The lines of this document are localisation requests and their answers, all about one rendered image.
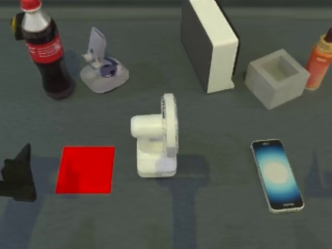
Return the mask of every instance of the gray table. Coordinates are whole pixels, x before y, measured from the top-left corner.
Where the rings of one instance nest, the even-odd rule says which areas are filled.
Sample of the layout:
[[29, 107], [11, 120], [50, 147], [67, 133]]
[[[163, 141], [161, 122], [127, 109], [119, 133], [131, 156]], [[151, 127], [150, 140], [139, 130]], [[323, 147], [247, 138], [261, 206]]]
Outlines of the gray table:
[[[42, 90], [24, 43], [9, 17], [0, 21], [0, 158], [27, 142], [38, 190], [35, 203], [0, 199], [1, 249], [323, 249], [332, 237], [331, 72], [316, 92], [272, 111], [243, 84], [249, 61], [287, 50], [304, 64], [330, 26], [330, 10], [229, 10], [241, 37], [236, 88], [206, 95], [179, 41], [179, 9], [111, 9], [96, 17], [82, 8], [49, 9], [56, 18], [75, 94], [55, 102]], [[116, 91], [97, 95], [79, 79], [92, 26], [131, 73]], [[142, 179], [130, 118], [160, 112], [160, 97], [175, 94], [179, 114], [178, 174]], [[279, 138], [286, 147], [306, 207], [268, 212], [249, 145]], [[114, 145], [109, 196], [56, 196], [65, 145]]]

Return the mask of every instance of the plastic bottle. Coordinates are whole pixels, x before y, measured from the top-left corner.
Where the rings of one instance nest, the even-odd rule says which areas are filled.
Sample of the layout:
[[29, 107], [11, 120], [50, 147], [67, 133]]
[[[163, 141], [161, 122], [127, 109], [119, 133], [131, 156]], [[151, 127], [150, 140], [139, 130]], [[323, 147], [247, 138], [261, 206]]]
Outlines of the plastic bottle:
[[332, 28], [326, 35], [321, 36], [318, 44], [313, 48], [306, 65], [310, 73], [306, 89], [316, 90], [320, 87], [327, 70], [332, 62]]
[[69, 97], [75, 88], [65, 62], [64, 49], [54, 20], [42, 10], [40, 0], [21, 0], [11, 26], [16, 40], [24, 39], [41, 74], [43, 88], [55, 100]]

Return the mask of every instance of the smartphone screen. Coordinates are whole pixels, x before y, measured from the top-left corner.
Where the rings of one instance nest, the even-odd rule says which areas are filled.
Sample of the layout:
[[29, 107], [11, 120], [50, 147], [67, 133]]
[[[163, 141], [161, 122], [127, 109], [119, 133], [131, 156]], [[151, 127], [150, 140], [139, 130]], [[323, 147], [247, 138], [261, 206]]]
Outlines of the smartphone screen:
[[270, 208], [302, 209], [303, 199], [281, 141], [257, 141], [252, 150]]

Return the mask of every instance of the red paper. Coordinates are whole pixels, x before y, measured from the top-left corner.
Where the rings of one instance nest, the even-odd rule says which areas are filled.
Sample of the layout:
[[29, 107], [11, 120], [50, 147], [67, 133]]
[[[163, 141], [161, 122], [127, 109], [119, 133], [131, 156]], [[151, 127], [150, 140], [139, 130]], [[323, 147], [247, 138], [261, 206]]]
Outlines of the red paper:
[[64, 147], [56, 194], [110, 193], [114, 147]]

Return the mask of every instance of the soda bottle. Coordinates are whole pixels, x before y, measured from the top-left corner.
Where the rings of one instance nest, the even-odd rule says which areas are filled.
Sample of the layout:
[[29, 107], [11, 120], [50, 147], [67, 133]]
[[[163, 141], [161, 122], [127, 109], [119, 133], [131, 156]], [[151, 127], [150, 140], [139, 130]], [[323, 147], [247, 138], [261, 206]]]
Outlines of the soda bottle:
[[69, 97], [75, 84], [64, 62], [64, 49], [57, 25], [42, 10], [40, 0], [21, 0], [24, 13], [11, 22], [18, 31], [16, 39], [24, 39], [33, 62], [41, 74], [43, 88], [55, 100]]

